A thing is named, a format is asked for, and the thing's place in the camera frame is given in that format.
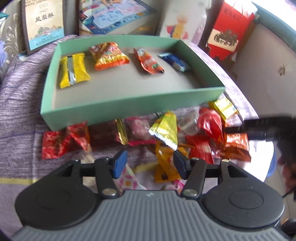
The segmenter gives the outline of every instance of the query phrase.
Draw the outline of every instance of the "purple bed sheet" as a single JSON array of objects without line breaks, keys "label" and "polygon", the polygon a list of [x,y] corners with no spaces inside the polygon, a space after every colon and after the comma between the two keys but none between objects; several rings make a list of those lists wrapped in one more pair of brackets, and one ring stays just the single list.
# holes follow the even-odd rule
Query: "purple bed sheet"
[{"label": "purple bed sheet", "polygon": [[[40,105],[47,70],[58,42],[76,38],[64,37],[39,52],[32,54],[26,61],[15,58],[1,83],[0,90],[0,229],[8,236],[15,233],[21,223],[14,210],[17,194],[34,180],[43,177],[77,153],[69,153],[60,159],[42,160],[42,136],[49,128],[40,115]],[[239,118],[232,120],[240,124],[243,119],[257,117],[245,96],[206,53],[192,44],[191,48],[212,69],[226,86],[224,95],[239,110]],[[177,116],[185,115],[196,107],[175,110]],[[94,153],[96,158],[112,157],[121,145],[105,148]],[[154,162],[155,155],[145,146],[128,150],[128,163],[133,168],[140,163]]]}]

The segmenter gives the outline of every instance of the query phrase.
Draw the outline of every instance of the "green cardboard box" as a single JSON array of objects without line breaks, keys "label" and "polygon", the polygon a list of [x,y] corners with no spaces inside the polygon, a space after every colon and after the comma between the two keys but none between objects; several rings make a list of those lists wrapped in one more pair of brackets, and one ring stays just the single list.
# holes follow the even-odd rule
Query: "green cardboard box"
[{"label": "green cardboard box", "polygon": [[[89,47],[116,42],[130,58],[130,64],[95,71]],[[150,74],[133,54],[144,48],[164,68],[165,73]],[[84,52],[86,71],[91,80],[60,89],[60,59]],[[157,55],[174,52],[190,67],[181,73]],[[53,131],[88,121],[89,125],[116,118],[174,110],[216,100],[225,90],[211,69],[178,39],[144,35],[108,35],[79,38],[59,43],[46,77],[41,115]]]}]

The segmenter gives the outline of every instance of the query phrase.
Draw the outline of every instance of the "yellow stripe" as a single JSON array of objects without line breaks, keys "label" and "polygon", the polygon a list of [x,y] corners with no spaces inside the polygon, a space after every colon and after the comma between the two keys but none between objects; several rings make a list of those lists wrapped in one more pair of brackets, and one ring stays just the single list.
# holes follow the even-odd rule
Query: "yellow stripe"
[{"label": "yellow stripe", "polygon": [[38,179],[21,179],[21,178],[5,178],[0,177],[0,184],[18,184],[18,185],[31,185],[37,182]]}]

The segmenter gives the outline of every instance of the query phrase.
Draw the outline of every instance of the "black circular pad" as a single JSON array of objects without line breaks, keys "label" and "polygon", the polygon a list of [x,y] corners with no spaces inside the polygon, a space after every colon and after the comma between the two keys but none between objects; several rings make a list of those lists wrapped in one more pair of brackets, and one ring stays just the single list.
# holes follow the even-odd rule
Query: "black circular pad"
[{"label": "black circular pad", "polygon": [[255,209],[262,205],[263,197],[252,190],[238,190],[230,194],[229,201],[240,209]]},{"label": "black circular pad", "polygon": [[68,177],[41,179],[21,192],[15,201],[22,223],[48,230],[80,223],[95,206],[94,193]]},{"label": "black circular pad", "polygon": [[203,204],[218,222],[239,229],[274,225],[284,210],[281,196],[255,177],[228,177],[207,192]]}]

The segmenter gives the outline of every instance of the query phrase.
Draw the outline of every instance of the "yellow candy wrapper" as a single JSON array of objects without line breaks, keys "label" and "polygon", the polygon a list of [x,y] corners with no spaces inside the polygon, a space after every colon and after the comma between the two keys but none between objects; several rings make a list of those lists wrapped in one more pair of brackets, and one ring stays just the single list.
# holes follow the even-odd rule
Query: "yellow candy wrapper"
[{"label": "yellow candy wrapper", "polygon": [[217,111],[224,121],[226,121],[228,117],[238,114],[237,109],[227,98],[209,102],[209,107]]},{"label": "yellow candy wrapper", "polygon": [[63,69],[62,80],[59,84],[61,89],[91,79],[85,69],[84,57],[84,53],[77,53],[61,59]]},{"label": "yellow candy wrapper", "polygon": [[150,128],[149,133],[163,141],[173,150],[177,150],[177,118],[176,115],[168,111],[159,118]]},{"label": "yellow candy wrapper", "polygon": [[[178,146],[178,150],[182,152],[183,155],[188,156],[189,151],[186,151],[184,146],[188,145],[180,145]],[[156,172],[154,175],[154,179],[157,183],[163,183],[168,181],[174,181],[181,179],[177,169],[174,165],[173,154],[174,150],[167,147],[161,146],[161,142],[157,141],[155,146],[155,153],[158,160],[158,166],[156,167]]]}]

